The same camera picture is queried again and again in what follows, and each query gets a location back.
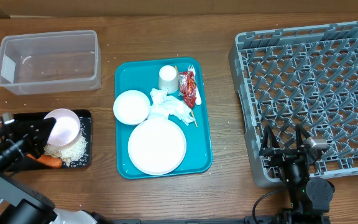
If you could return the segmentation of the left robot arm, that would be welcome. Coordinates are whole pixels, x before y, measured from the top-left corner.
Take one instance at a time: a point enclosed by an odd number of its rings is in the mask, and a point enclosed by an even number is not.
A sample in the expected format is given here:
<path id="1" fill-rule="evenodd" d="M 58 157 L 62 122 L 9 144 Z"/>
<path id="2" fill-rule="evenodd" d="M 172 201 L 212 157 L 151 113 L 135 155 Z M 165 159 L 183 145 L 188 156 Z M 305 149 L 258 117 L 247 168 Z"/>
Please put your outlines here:
<path id="1" fill-rule="evenodd" d="M 41 156 L 55 123 L 55 118 L 33 121 L 1 118 L 0 203 L 5 201 L 8 206 L 0 214 L 0 223 L 110 223 L 96 212 L 58 209 L 46 196 L 5 174 L 26 155 Z"/>

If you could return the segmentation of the white napkin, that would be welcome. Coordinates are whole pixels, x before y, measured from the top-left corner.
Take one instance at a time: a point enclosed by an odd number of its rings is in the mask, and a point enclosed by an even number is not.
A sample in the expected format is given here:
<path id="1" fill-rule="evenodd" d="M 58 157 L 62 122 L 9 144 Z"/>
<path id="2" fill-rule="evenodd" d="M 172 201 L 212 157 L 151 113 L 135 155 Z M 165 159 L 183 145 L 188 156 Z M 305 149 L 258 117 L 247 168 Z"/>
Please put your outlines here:
<path id="1" fill-rule="evenodd" d="M 152 105 L 147 117 L 148 119 L 168 119 L 170 115 L 174 115 L 187 126 L 192 122 L 196 122 L 196 119 L 191 115 L 190 107 L 184 101 L 181 101 L 172 95 L 167 95 L 167 90 L 153 88 L 150 92 L 150 96 Z"/>

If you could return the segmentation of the pink bowl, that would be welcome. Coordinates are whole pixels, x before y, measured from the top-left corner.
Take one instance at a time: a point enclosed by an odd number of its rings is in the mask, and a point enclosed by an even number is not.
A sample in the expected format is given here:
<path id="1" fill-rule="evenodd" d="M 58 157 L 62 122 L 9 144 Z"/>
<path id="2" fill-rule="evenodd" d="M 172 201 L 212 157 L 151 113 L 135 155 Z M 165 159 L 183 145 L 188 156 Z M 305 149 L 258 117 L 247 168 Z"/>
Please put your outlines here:
<path id="1" fill-rule="evenodd" d="M 55 118 L 47 143 L 53 146 L 65 146 L 71 143 L 80 132 L 79 117 L 71 110 L 60 108 L 49 112 L 44 119 Z"/>

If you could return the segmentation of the white bowl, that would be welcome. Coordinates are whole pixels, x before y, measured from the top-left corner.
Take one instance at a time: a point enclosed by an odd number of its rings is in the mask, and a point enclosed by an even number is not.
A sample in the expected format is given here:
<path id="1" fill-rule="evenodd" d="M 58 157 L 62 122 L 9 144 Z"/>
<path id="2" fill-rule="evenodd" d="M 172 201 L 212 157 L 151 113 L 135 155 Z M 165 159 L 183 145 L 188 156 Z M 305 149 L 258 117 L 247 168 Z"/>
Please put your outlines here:
<path id="1" fill-rule="evenodd" d="M 118 121 L 127 125 L 138 125 L 150 113 L 149 98 L 138 90 L 127 90 L 114 101 L 113 113 Z"/>

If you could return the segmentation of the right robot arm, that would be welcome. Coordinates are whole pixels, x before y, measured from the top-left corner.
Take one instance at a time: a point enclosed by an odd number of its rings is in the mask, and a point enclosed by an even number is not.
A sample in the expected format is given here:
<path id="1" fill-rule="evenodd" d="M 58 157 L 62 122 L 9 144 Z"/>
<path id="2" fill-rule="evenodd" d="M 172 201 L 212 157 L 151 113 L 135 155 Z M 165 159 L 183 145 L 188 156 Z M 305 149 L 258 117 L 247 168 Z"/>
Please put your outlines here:
<path id="1" fill-rule="evenodd" d="M 301 125 L 295 126 L 294 149 L 281 149 L 271 126 L 264 127 L 264 136 L 259 154 L 268 157 L 269 167 L 280 169 L 280 180 L 285 184 L 281 189 L 273 190 L 259 198 L 252 208 L 252 218 L 259 219 L 255 210 L 260 201 L 275 193 L 286 190 L 290 197 L 290 208 L 281 208 L 268 223 L 329 223 L 330 203 L 335 187 L 325 179 L 311 177 L 310 166 L 328 150 L 323 138 L 311 136 Z"/>

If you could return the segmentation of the orange carrot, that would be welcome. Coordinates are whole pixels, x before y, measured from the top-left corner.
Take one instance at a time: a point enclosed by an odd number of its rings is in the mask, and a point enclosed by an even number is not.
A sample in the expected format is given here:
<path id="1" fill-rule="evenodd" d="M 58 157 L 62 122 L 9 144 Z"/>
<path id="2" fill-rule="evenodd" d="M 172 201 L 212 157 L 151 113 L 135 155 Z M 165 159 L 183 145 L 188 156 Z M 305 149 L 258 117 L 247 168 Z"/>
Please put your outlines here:
<path id="1" fill-rule="evenodd" d="M 27 154 L 27 157 L 53 169 L 59 169 L 63 165 L 63 161 L 61 159 L 49 155 L 41 155 L 38 159 L 31 154 Z"/>

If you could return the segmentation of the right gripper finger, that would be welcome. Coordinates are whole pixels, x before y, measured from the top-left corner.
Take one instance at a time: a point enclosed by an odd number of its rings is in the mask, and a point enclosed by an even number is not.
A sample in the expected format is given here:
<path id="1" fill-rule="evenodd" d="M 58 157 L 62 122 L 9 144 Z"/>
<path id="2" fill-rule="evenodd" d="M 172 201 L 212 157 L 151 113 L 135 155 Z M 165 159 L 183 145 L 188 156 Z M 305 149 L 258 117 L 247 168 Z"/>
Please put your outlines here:
<path id="1" fill-rule="evenodd" d="M 280 147 L 276 136 L 272 131 L 271 125 L 266 125 L 264 127 L 263 138 L 261 141 L 261 151 L 272 151 Z"/>
<path id="2" fill-rule="evenodd" d="M 311 135 L 300 124 L 297 124 L 295 126 L 295 137 L 296 137 L 296 148 L 297 149 L 311 147 Z"/>

